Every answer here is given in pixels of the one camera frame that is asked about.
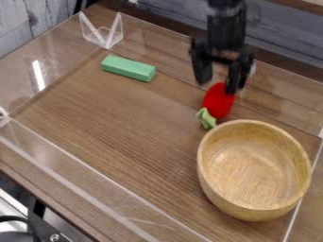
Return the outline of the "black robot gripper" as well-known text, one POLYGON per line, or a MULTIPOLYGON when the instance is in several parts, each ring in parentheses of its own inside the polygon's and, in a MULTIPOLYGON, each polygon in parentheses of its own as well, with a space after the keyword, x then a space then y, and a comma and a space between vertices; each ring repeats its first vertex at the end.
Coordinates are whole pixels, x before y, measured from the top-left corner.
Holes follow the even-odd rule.
POLYGON ((254 62, 254 55, 244 45, 244 37, 225 40, 221 46, 214 46, 208 39, 192 38, 189 55, 198 85, 212 78, 212 61, 225 65, 233 61, 228 68, 224 92, 233 95, 244 87, 254 62))

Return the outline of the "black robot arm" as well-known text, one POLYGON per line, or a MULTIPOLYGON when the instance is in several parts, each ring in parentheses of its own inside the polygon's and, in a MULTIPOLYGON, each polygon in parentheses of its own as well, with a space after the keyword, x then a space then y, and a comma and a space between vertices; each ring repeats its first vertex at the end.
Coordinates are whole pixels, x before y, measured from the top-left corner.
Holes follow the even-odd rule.
POLYGON ((192 39, 189 55, 198 85, 212 79, 213 62, 228 66, 226 95, 244 87, 254 63, 254 55, 244 45, 245 24, 245 0, 206 0, 206 36, 192 39))

